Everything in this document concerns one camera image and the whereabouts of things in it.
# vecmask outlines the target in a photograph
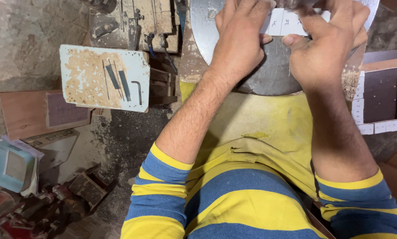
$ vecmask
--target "blue and yellow striped sleeve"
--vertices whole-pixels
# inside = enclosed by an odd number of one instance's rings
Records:
[[[132,186],[121,239],[181,239],[185,234],[185,181],[193,165],[174,160],[154,143]]]
[[[359,182],[316,178],[324,205],[321,214],[337,239],[397,239],[397,203],[380,170]]]

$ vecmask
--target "hand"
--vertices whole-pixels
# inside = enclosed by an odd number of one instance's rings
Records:
[[[272,40],[259,32],[275,5],[273,0],[226,0],[215,16],[219,40],[209,71],[226,76],[231,86],[248,75],[264,58],[260,43]]]
[[[328,0],[331,11],[327,23],[311,6],[298,10],[304,29],[312,35],[291,34],[283,42],[292,50],[290,69],[305,92],[319,86],[341,83],[341,74],[351,49],[367,41],[363,27],[369,8],[352,0]]]

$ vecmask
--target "allen key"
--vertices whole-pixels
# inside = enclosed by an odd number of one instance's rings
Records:
[[[139,105],[142,106],[141,84],[138,81],[131,81],[131,83],[137,83],[138,84]]]

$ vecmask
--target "metal disc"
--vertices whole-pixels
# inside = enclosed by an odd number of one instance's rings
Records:
[[[219,39],[215,16],[224,6],[223,0],[191,0],[190,17],[194,40],[205,62],[212,61],[213,49]],[[368,30],[373,22],[379,0],[361,0],[370,8],[365,28]],[[256,69],[243,79],[237,89],[263,96],[291,94],[302,90],[290,72],[290,49],[285,46],[281,37],[263,46],[265,58]]]

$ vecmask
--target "striped shirt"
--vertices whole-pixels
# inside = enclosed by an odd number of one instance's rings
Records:
[[[272,168],[227,161],[187,181],[192,167],[152,146],[135,178],[121,239],[326,238]],[[321,214],[337,239],[397,239],[397,203],[380,170],[360,182],[316,178]]]

